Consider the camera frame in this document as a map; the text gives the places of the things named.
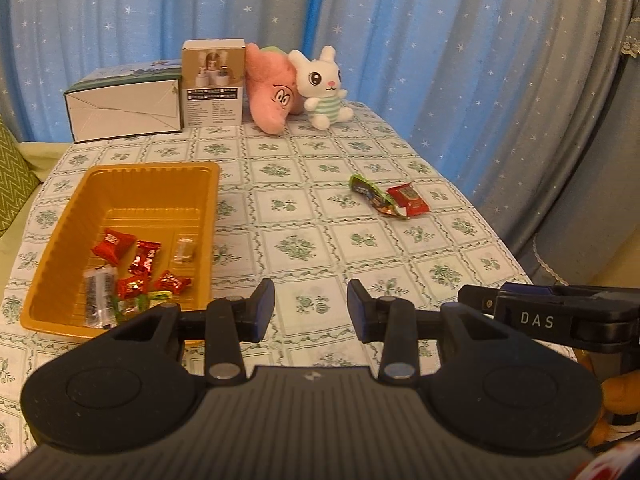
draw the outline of table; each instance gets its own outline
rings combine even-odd
[[[74,189],[96,164],[215,160],[222,170],[214,240],[212,297],[248,296],[261,278],[276,283],[266,338],[243,344],[255,365],[366,364],[380,344],[361,344],[346,309],[346,283],[373,296],[437,308],[465,283],[528,283],[514,257],[473,206],[373,111],[360,103],[350,123],[320,132],[301,116],[281,137],[245,117],[242,126],[76,144],[62,157],[31,209],[0,316],[0,465],[34,446],[19,394],[37,367],[78,341],[28,332],[20,309],[40,256]],[[380,216],[349,190],[352,173],[389,187],[413,182],[432,212],[409,220]],[[557,348],[565,355],[570,350]],[[422,373],[438,368],[433,342],[421,341]],[[184,366],[202,374],[204,350]]]

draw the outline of orange plastic tray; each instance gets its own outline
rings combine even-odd
[[[28,330],[92,338],[104,330],[84,325],[82,273],[103,266],[91,252],[104,228],[130,233],[138,240],[160,242],[152,281],[165,270],[193,280],[177,298],[183,310],[205,308],[210,300],[213,243],[220,167],[215,163],[122,164],[97,166],[81,180],[42,255],[20,323]],[[174,264],[178,238],[194,238],[193,262]],[[118,266],[120,278],[136,244]]]

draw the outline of green striped shirt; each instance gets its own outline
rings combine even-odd
[[[313,113],[326,115],[332,123],[335,123],[338,119],[338,111],[340,110],[340,98],[337,95],[333,95],[319,99],[320,102]]]

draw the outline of red snack package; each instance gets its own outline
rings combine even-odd
[[[176,276],[168,270],[163,272],[155,283],[159,290],[170,290],[176,295],[180,294],[188,285],[191,285],[191,278]]]
[[[411,184],[401,184],[400,186],[390,187],[386,190],[393,197],[400,207],[406,208],[407,216],[418,216],[429,212],[429,206],[418,195]]]
[[[146,294],[149,286],[149,275],[146,272],[118,280],[116,294],[121,300],[135,298],[139,294]]]
[[[136,249],[136,257],[133,258],[133,263],[129,266],[129,272],[131,274],[140,274],[142,272],[151,274],[154,257],[159,250],[160,244],[140,240],[138,242],[138,248]]]
[[[91,250],[99,258],[104,258],[111,265],[117,267],[122,255],[135,241],[136,237],[134,235],[119,233],[105,227],[104,239]]]

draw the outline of yellow wall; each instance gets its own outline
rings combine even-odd
[[[626,240],[591,285],[640,288],[640,228]]]

